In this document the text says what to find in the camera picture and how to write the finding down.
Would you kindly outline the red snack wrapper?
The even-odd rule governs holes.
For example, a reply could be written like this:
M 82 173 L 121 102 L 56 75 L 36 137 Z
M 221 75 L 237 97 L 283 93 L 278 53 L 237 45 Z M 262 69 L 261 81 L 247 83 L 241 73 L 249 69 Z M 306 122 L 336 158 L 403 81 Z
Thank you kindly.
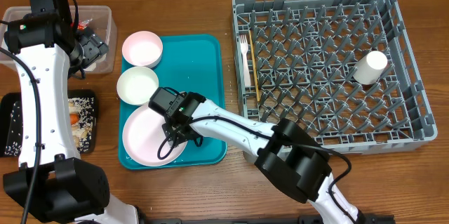
M 78 30 L 84 30 L 84 29 L 86 29 L 88 26 L 89 26 L 89 24 L 92 22 L 92 18 L 91 19 L 87 19 L 87 20 L 84 20 L 84 21 L 82 21 L 82 22 L 80 22 L 79 24 L 78 24 L 78 26 L 77 26 L 77 29 Z

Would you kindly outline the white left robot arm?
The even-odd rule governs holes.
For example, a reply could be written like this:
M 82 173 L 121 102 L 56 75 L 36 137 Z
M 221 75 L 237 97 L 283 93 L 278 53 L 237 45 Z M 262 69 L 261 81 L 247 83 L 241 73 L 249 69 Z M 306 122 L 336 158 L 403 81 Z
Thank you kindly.
M 6 194 L 42 223 L 144 223 L 140 210 L 109 190 L 102 168 L 83 161 L 69 117 L 67 81 L 108 52 L 79 30 L 76 0 L 29 0 L 31 11 L 7 23 L 1 52 L 20 78 L 19 169 L 3 176 Z

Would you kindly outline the pink bowl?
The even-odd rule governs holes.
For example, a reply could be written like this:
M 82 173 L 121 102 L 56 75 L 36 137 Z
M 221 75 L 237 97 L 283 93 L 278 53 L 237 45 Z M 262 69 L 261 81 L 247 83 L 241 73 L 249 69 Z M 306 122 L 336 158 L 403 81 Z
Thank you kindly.
M 123 58 L 129 64 L 153 68 L 162 59 L 163 42 L 153 32 L 139 31 L 125 39 L 121 51 Z

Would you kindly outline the wooden chopstick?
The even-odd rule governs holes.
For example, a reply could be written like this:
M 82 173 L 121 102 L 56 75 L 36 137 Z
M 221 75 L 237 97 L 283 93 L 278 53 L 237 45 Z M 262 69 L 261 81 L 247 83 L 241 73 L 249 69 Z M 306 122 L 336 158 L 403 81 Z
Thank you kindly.
M 260 103 L 260 91 L 259 91 L 259 85 L 258 85 L 257 62 L 255 60 L 255 52 L 254 52 L 251 29 L 248 30 L 248 36 L 249 36 L 249 40 L 250 40 L 250 54 L 251 54 L 251 60 L 252 60 L 252 66 L 253 66 L 253 76 L 254 76 L 254 83 L 255 83 L 256 100 L 257 100 L 257 103 L 259 104 Z

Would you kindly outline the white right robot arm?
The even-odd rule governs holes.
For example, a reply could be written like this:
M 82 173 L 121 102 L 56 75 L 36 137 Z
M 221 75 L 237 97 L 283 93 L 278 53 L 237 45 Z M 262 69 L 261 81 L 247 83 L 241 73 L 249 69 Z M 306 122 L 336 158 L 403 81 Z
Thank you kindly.
M 282 118 L 278 123 L 246 119 L 229 112 L 194 92 L 159 87 L 148 106 L 165 123 L 164 143 L 172 148 L 204 138 L 221 140 L 255 158 L 254 165 L 283 194 L 299 203 L 310 203 L 324 223 L 364 223 L 366 217 L 350 204 L 336 183 L 349 172 L 332 174 L 331 156 L 348 158 L 321 147 L 295 122 Z

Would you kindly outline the white cup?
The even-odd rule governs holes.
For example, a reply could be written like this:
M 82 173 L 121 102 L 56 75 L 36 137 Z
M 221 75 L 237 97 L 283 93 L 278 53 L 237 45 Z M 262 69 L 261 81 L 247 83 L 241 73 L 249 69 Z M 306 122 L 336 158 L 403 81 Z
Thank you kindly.
M 380 51 L 371 51 L 355 65 L 354 79 L 363 85 L 374 84 L 388 64 L 386 55 Z

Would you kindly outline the white plastic fork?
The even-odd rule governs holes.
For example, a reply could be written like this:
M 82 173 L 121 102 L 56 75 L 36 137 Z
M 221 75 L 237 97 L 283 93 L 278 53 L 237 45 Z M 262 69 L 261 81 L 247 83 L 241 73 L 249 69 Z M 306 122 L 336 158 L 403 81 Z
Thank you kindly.
M 245 34 L 239 35 L 240 39 L 240 49 L 241 49 L 241 56 L 242 56 L 242 62 L 243 62 L 243 80 L 244 85 L 246 88 L 251 87 L 251 80 L 250 80 L 250 71 L 248 66 L 248 40 L 246 38 Z

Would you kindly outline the large pink plate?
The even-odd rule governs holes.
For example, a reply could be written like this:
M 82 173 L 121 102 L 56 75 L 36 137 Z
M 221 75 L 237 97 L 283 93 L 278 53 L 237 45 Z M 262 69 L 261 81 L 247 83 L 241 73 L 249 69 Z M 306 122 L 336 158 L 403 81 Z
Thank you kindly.
M 157 152 L 166 135 L 162 126 L 164 118 L 144 103 L 127 118 L 123 128 L 122 142 L 128 156 L 135 162 L 149 167 L 159 167 L 176 160 L 187 143 L 181 143 L 165 158 L 159 159 Z

